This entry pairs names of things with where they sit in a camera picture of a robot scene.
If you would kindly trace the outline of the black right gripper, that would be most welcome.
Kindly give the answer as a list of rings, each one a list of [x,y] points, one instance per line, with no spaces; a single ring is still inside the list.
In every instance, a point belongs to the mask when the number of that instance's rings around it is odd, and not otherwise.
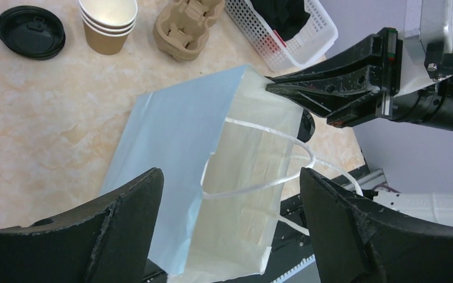
[[[399,88],[399,34],[382,28],[304,70],[272,77],[266,91],[288,98],[336,128],[391,117]],[[391,121],[453,131],[453,76],[395,97]]]

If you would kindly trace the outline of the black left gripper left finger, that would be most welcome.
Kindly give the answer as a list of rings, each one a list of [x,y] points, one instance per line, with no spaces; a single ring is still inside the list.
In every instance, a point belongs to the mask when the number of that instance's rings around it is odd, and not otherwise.
[[[0,229],[0,282],[142,282],[163,183],[152,168],[74,209]]]

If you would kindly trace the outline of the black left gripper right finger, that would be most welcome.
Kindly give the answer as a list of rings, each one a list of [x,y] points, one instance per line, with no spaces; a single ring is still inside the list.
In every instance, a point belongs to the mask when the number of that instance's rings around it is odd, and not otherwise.
[[[453,282],[453,227],[397,212],[310,168],[300,195],[321,282]]]

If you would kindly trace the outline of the light blue paper bag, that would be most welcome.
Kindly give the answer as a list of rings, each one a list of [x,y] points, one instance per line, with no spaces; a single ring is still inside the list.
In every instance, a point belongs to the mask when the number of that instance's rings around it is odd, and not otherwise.
[[[269,93],[250,65],[140,95],[101,194],[150,168],[163,192],[149,259],[169,282],[218,282],[263,274],[272,250],[303,113]]]

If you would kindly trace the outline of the stack of paper cups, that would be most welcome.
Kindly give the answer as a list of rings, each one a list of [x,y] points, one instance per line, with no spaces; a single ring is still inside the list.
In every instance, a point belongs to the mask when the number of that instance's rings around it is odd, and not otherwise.
[[[89,47],[102,55],[119,53],[136,25],[135,0],[84,0],[78,2]]]

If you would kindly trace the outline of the stack of black lids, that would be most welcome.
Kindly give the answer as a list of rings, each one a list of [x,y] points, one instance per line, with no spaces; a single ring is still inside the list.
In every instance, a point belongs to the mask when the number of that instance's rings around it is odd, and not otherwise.
[[[0,40],[22,57],[44,61],[63,50],[66,35],[55,14],[37,6],[21,5],[0,14]]]

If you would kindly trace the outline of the black coffee cup lid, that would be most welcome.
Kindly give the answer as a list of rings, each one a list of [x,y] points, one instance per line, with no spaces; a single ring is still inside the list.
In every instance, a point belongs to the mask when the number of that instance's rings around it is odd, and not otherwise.
[[[315,129],[313,116],[307,110],[303,110],[297,138],[303,143],[307,143],[312,138]]]

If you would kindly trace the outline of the black cloth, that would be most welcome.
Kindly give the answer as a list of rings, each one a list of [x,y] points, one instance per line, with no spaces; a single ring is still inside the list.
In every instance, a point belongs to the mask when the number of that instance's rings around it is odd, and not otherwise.
[[[252,0],[255,11],[283,41],[295,37],[310,19],[304,0]]]

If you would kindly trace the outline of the remaining stacked cardboard carriers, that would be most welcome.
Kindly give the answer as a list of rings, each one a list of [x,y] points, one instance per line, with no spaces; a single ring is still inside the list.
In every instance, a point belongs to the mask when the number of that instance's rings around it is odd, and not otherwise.
[[[159,51],[178,61],[193,61],[204,49],[225,7],[225,1],[174,1],[164,7],[153,26]]]

